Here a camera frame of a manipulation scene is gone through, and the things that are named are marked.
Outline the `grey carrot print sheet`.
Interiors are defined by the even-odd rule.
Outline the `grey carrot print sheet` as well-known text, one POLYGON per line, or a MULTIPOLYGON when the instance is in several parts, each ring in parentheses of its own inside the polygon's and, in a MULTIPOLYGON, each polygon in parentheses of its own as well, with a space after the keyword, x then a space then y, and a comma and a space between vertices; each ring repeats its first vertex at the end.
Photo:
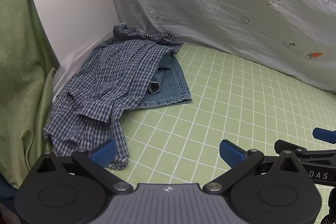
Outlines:
POLYGON ((335 91, 335 0, 114 0, 120 22, 170 31, 335 91))

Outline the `blue plaid shirt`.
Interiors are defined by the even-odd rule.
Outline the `blue plaid shirt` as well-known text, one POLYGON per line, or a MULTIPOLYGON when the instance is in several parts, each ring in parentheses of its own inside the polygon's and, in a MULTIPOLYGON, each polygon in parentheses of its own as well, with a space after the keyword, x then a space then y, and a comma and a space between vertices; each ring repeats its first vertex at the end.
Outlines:
POLYGON ((164 55, 176 53, 181 45, 169 31, 145 34, 115 25, 106 47, 71 77, 55 100, 44 132, 57 154, 69 156, 113 140, 117 153, 107 166, 125 168, 129 153, 118 120, 138 106, 164 55))

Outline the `green curtain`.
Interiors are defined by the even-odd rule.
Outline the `green curtain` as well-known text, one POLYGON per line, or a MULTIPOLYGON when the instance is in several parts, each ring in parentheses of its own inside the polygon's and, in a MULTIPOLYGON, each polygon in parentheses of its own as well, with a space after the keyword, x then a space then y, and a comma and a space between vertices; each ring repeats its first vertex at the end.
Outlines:
POLYGON ((1 175, 16 189, 50 146, 56 65, 33 0, 1 0, 1 175))

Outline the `blue denim shorts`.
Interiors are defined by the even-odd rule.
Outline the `blue denim shorts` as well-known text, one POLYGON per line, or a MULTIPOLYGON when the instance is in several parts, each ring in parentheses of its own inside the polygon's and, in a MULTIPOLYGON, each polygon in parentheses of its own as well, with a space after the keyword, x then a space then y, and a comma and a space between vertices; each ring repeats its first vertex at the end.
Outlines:
POLYGON ((138 109, 152 109, 191 102, 183 70, 174 52, 165 54, 154 72, 138 109))

